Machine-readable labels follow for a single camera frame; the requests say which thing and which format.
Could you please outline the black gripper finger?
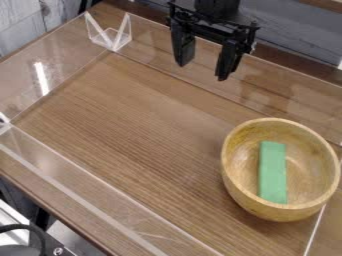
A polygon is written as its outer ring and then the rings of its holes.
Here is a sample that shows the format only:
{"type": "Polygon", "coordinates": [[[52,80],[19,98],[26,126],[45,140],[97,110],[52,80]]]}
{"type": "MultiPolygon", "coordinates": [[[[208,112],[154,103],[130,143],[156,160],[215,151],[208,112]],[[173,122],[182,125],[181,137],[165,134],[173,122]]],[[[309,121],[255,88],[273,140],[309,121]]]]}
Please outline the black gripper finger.
{"type": "Polygon", "coordinates": [[[236,70],[241,55],[243,51],[239,47],[239,43],[235,40],[227,40],[221,45],[215,68],[215,76],[219,81],[224,81],[236,70]]]}
{"type": "Polygon", "coordinates": [[[170,21],[170,41],[173,58],[180,67],[195,57],[195,36],[190,30],[177,21],[170,21]]]}

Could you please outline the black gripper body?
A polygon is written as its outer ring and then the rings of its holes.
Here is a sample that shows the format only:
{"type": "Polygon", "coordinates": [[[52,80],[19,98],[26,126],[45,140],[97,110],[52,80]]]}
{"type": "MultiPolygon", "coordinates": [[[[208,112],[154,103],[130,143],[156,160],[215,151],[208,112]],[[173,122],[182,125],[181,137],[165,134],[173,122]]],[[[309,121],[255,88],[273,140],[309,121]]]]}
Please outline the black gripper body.
{"type": "Polygon", "coordinates": [[[255,36],[260,26],[241,14],[240,0],[169,0],[166,24],[182,24],[195,37],[221,44],[227,39],[240,44],[244,53],[255,49],[255,36]]]}

